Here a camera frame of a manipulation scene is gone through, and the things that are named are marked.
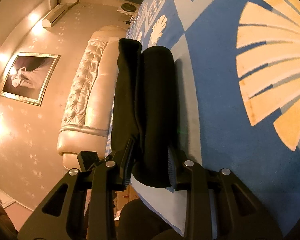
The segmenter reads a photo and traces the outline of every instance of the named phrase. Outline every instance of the framed picture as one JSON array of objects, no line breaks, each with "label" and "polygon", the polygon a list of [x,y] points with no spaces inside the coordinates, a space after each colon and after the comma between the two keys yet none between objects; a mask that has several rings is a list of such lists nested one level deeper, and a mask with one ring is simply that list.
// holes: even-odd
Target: framed picture
[{"label": "framed picture", "polygon": [[10,69],[1,95],[40,106],[59,58],[60,55],[18,53],[13,64],[7,66]]}]

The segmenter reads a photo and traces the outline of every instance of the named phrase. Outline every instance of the cream leather bed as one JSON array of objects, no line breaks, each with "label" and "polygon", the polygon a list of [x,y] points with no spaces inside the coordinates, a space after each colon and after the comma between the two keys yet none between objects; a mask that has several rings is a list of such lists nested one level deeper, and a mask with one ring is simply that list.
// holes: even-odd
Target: cream leather bed
[{"label": "cream leather bed", "polygon": [[118,42],[126,30],[105,26],[96,31],[82,56],[69,93],[57,151],[66,169],[78,168],[80,151],[104,157],[118,75]]}]

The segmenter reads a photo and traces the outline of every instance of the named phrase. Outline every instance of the black cylindrical cushion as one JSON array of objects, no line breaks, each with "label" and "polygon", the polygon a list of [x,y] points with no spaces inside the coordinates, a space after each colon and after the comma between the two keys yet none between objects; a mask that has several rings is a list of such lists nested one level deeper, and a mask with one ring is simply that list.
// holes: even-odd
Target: black cylindrical cushion
[{"label": "black cylindrical cushion", "polygon": [[137,86],[137,119],[144,123],[143,156],[132,174],[150,187],[169,187],[168,144],[176,145],[177,80],[171,52],[153,46],[142,53],[142,69]]}]

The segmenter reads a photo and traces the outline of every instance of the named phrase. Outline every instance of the bed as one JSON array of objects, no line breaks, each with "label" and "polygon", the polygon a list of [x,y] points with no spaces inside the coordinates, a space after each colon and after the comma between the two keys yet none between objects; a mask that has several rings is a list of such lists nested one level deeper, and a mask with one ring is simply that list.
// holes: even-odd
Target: bed
[{"label": "bed", "polygon": [[[286,235],[300,218],[300,2],[144,0],[127,38],[173,53],[182,150],[231,169]],[[131,184],[183,235],[186,192]]]},{"label": "bed", "polygon": [[106,152],[114,89],[118,75],[118,42],[127,30],[104,26],[94,32],[74,76],[61,121],[57,152],[66,170],[80,169],[77,155]]}]

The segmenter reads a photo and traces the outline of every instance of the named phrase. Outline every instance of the black and white photograph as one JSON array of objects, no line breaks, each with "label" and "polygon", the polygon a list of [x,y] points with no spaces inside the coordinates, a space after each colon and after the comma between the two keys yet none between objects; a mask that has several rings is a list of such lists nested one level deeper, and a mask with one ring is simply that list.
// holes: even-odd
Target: black and white photograph
[{"label": "black and white photograph", "polygon": [[1,95],[40,106],[59,58],[59,55],[19,53],[5,79]]}]

